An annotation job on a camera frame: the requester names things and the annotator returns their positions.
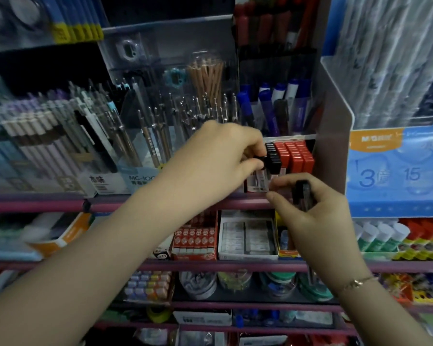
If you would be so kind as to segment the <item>person's left hand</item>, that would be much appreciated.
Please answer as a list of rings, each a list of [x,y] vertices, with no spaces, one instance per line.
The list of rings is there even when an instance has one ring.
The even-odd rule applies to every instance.
[[[239,162],[266,155],[258,129],[207,121],[151,183],[164,199],[157,203],[187,221],[241,186],[236,185]]]

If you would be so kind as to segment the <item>clear lead case black cap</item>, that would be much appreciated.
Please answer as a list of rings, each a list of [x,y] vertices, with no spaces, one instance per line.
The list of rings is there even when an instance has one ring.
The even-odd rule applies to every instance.
[[[302,212],[308,212],[317,203],[308,180],[297,180],[291,192],[293,205]]]
[[[255,171],[255,177],[257,181],[257,186],[260,192],[268,192],[269,191],[269,183],[270,177],[268,175],[269,172],[269,159],[267,156],[254,156],[255,159],[262,161],[263,167],[260,170]]]

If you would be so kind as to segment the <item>person's left forearm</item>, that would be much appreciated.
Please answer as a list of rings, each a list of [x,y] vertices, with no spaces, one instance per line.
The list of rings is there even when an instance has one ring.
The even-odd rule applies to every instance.
[[[0,346],[75,346],[133,272],[198,208],[149,185],[0,293]]]

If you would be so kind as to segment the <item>row of red-capped lead refills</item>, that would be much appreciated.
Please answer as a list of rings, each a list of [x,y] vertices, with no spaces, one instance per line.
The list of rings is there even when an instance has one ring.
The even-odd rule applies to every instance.
[[[315,160],[305,140],[276,141],[274,146],[281,160],[279,176],[289,173],[312,174]]]

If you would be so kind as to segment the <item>white box of erasers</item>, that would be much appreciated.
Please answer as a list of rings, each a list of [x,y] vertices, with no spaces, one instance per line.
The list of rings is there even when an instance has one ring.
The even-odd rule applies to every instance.
[[[277,261],[271,210],[220,211],[217,253],[221,261]]]

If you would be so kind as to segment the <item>bundle of wooden pencils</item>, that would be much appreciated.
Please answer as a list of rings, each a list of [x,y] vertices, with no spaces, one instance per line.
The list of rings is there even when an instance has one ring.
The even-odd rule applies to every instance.
[[[196,90],[200,108],[204,108],[204,97],[210,104],[215,99],[220,104],[222,95],[222,79],[225,63],[218,57],[201,56],[191,60],[186,70]]]

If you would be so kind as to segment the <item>round clear tub grey contents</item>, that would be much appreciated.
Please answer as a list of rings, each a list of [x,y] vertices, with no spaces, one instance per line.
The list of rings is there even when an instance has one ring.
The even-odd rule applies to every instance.
[[[191,299],[207,300],[217,290],[217,272],[179,272],[179,281]]]

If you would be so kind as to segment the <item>blue small items box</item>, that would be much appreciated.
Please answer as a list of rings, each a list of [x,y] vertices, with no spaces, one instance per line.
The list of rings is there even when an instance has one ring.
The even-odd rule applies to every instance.
[[[242,327],[278,327],[280,313],[271,309],[233,309],[232,325]]]

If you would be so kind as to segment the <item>white labelled box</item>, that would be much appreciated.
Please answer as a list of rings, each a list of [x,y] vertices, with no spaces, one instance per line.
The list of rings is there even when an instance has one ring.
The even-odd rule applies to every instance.
[[[208,312],[208,311],[173,311],[173,317],[179,325],[201,325],[201,326],[231,326],[231,311]]]

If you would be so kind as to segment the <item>group of red yellow glue sticks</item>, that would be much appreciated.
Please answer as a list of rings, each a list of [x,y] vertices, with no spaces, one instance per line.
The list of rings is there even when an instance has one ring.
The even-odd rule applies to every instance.
[[[403,218],[410,233],[399,244],[394,261],[433,261],[433,218]]]

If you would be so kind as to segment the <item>pack of pastel erasers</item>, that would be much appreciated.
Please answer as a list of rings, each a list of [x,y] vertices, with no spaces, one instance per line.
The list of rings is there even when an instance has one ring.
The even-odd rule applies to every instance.
[[[123,299],[129,302],[165,302],[173,288],[171,271],[136,271],[125,284]]]

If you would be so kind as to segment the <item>group of patterned grey pens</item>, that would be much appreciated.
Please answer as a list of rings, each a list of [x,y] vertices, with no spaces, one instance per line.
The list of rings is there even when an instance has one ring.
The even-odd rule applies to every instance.
[[[433,0],[346,0],[332,76],[352,130],[433,123]]]

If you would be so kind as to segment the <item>orange white box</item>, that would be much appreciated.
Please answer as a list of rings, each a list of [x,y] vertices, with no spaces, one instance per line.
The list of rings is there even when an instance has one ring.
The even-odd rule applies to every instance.
[[[91,215],[87,213],[41,213],[27,224],[21,239],[44,259],[67,246],[90,227]]]

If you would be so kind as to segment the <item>row of blue yellow packets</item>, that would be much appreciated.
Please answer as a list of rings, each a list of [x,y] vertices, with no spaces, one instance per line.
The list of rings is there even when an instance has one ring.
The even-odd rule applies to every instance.
[[[46,15],[44,29],[51,44],[66,45],[104,40],[108,19],[101,0],[39,0]]]

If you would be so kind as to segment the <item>light blue flat box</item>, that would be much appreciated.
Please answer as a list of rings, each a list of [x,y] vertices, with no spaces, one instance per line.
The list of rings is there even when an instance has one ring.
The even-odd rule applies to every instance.
[[[43,256],[25,244],[19,235],[0,232],[0,261],[38,262]]]

